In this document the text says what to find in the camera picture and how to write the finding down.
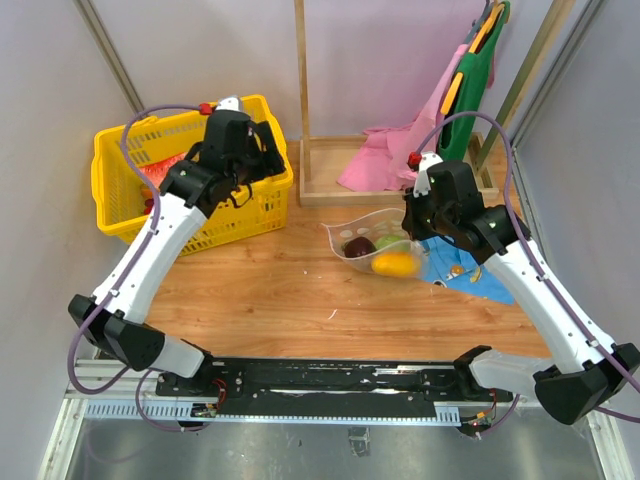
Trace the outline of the yellow mango toy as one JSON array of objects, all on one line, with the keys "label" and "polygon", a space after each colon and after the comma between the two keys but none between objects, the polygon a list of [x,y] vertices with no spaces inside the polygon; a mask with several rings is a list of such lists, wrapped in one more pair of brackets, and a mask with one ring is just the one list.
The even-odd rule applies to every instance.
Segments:
[{"label": "yellow mango toy", "polygon": [[409,278],[420,272],[421,261],[408,252],[386,252],[372,260],[371,269],[381,276]]}]

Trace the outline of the clear zip top bag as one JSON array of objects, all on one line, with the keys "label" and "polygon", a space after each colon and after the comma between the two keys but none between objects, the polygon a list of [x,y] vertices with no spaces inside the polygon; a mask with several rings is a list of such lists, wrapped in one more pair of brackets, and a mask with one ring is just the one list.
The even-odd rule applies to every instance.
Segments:
[{"label": "clear zip top bag", "polygon": [[402,227],[403,219],[403,210],[386,208],[347,223],[324,224],[324,228],[332,253],[353,269],[420,279],[429,271],[429,247],[410,238]]}]

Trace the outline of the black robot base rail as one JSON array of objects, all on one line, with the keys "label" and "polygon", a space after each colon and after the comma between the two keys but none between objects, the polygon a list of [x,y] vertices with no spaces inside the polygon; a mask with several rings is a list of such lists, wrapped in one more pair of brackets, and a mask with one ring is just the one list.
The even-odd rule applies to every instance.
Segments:
[{"label": "black robot base rail", "polygon": [[217,358],[192,378],[160,374],[160,397],[192,399],[194,415],[222,398],[233,420],[428,421],[442,403],[508,403],[503,390],[463,385],[449,362]]}]

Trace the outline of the dark purple mangosteen toy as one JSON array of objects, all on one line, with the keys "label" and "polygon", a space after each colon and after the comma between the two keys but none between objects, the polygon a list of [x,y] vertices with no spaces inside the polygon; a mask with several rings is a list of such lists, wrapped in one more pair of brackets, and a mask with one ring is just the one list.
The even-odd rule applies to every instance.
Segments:
[{"label": "dark purple mangosteen toy", "polygon": [[376,251],[375,244],[364,236],[359,236],[347,241],[343,246],[343,254],[346,258],[359,258]]}]

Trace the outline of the green cabbage toy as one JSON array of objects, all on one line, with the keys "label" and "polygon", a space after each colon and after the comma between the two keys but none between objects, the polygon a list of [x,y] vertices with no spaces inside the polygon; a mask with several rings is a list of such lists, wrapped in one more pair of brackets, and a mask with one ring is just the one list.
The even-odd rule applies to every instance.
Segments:
[{"label": "green cabbage toy", "polygon": [[411,251],[412,242],[400,235],[387,234],[375,242],[376,251],[382,253],[407,253]]}]

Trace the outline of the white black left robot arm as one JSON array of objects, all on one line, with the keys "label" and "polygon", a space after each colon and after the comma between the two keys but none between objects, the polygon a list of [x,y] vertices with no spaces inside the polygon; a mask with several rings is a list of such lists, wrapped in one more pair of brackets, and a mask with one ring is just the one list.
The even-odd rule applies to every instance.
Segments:
[{"label": "white black left robot arm", "polygon": [[190,394],[207,393],[214,371],[204,350],[150,327],[146,317],[161,282],[188,241],[217,207],[242,204],[234,194],[284,173],[284,159],[268,122],[255,122],[239,108],[202,106],[202,140],[152,187],[153,207],[129,249],[91,295],[76,295],[68,311],[78,338],[135,371],[154,369],[179,376]]}]

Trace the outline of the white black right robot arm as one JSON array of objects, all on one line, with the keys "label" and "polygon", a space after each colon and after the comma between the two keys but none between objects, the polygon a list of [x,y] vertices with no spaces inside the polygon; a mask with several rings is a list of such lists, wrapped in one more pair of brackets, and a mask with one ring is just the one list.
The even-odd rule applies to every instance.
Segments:
[{"label": "white black right robot arm", "polygon": [[455,392],[474,400],[487,389],[535,398],[572,425],[617,394],[639,367],[639,350],[618,344],[575,302],[542,259],[526,225],[504,205],[487,207],[470,165],[413,154],[403,229],[414,240],[439,237],[468,252],[511,293],[550,352],[548,358],[480,345],[454,362]]}]

